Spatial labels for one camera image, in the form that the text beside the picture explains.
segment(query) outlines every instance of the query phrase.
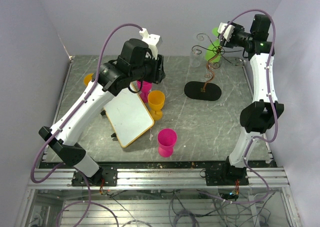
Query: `whiteboard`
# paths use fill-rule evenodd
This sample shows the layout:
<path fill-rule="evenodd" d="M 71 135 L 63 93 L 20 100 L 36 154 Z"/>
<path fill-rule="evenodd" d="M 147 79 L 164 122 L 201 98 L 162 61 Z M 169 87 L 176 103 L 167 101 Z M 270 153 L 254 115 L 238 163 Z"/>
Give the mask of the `whiteboard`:
<path fill-rule="evenodd" d="M 128 88 L 107 103 L 104 110 L 122 148 L 130 145 L 155 124 L 139 94 L 130 92 Z"/>

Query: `gray table surface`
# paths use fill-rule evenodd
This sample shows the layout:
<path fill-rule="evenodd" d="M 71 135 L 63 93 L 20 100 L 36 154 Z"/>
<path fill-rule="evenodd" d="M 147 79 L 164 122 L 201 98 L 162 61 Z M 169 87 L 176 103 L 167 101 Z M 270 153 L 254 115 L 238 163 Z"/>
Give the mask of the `gray table surface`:
<path fill-rule="evenodd" d="M 105 56 L 103 61 L 116 59 Z M 252 96 L 242 67 L 233 66 L 224 59 L 215 71 L 213 83 L 220 86 L 222 96 L 217 101 L 194 100 L 186 97 L 184 86 L 189 81 L 205 82 L 206 68 L 189 66 L 188 56 L 167 56 L 164 58 L 166 78 L 152 90 L 165 94 L 163 117 L 154 126 L 127 148 L 113 141 L 114 132 L 105 116 L 97 115 L 79 138 L 78 143 L 97 162 L 107 161 L 224 161 L 233 151 L 240 135 L 240 113 L 252 102 Z M 74 104 L 86 88 L 83 79 L 96 71 L 98 56 L 78 55 L 63 93 L 57 119 L 60 119 Z M 158 154 L 157 134 L 164 128 L 177 132 L 178 141 L 169 158 Z M 61 162 L 48 149 L 46 162 Z M 257 143 L 251 160 L 269 160 L 263 141 Z"/>

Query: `black oval base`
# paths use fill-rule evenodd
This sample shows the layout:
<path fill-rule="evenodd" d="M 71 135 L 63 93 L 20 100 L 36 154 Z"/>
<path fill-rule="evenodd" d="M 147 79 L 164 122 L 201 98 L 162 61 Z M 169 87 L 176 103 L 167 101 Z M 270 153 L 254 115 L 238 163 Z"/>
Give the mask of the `black oval base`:
<path fill-rule="evenodd" d="M 185 84 L 184 93 L 187 97 L 194 100 L 217 101 L 221 97 L 221 88 L 214 84 L 208 83 L 205 92 L 201 92 L 204 82 L 191 81 Z"/>

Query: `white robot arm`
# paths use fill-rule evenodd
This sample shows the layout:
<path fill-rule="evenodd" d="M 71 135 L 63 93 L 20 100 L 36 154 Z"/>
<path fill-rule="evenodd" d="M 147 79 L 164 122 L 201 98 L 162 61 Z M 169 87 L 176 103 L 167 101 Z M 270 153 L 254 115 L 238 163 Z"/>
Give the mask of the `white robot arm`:
<path fill-rule="evenodd" d="M 94 185 L 101 183 L 103 170 L 77 143 L 80 134 L 89 122 L 99 114 L 103 106 L 112 101 L 121 90 L 129 88 L 132 91 L 130 89 L 131 82 L 139 80 L 159 84 L 166 76 L 163 56 L 158 54 L 158 47 L 162 43 L 161 37 L 148 34 L 145 28 L 139 33 L 142 40 L 132 38 L 126 41 L 116 60 L 111 60 L 100 66 L 97 84 L 93 92 L 70 118 L 63 130 L 60 129 L 61 123 L 85 99 L 94 85 L 95 76 L 80 98 L 60 120 L 50 128 L 43 126 L 39 131 L 44 140 L 48 140 L 56 131 L 60 131 L 49 143 L 49 146 L 66 165 L 83 172 Z"/>
<path fill-rule="evenodd" d="M 250 33 L 245 32 L 245 28 L 236 23 L 231 23 L 226 30 L 227 23 L 221 23 L 218 28 L 218 33 L 223 34 L 221 36 L 221 46 L 227 48 L 243 47 L 243 57 L 245 52 L 247 52 L 248 55 L 244 58 L 250 60 L 254 88 L 252 103 L 241 112 L 240 137 L 233 152 L 224 164 L 222 170 L 223 179 L 235 181 L 245 177 L 246 166 L 244 156 L 249 142 L 254 136 L 262 136 L 267 129 L 270 129 L 274 125 L 275 118 L 271 108 L 269 94 L 271 94 L 274 102 L 277 117 L 284 111 L 284 105 L 278 103 L 274 87 L 274 50 L 269 66 L 266 66 L 271 50 L 271 42 L 267 41 L 270 24 L 270 19 L 266 15 L 256 14 L 250 28 Z M 270 93 L 268 93 L 267 88 L 267 68 L 269 70 Z M 256 142 L 257 138 L 254 138 L 246 158 L 249 158 Z"/>

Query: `white wall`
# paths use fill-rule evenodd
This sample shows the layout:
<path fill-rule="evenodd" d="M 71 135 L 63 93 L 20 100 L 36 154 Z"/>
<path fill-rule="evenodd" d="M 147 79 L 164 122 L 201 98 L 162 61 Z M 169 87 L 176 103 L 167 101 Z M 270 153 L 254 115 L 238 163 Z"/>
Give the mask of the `white wall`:
<path fill-rule="evenodd" d="M 39 0 L 0 0 L 0 222 L 14 226 L 69 57 Z"/>
<path fill-rule="evenodd" d="M 273 15 L 274 82 L 284 112 L 271 148 L 288 175 L 306 227 L 320 226 L 319 9 L 319 0 L 282 0 Z"/>
<path fill-rule="evenodd" d="M 281 0 L 41 0 L 70 55 L 98 55 L 116 26 L 132 22 L 162 36 L 160 53 L 183 55 L 196 43 L 195 33 L 211 33 L 220 22 L 261 8 L 273 14 Z M 250 27 L 254 14 L 239 19 Z M 123 43 L 138 38 L 136 29 L 121 30 L 108 54 L 120 54 Z"/>

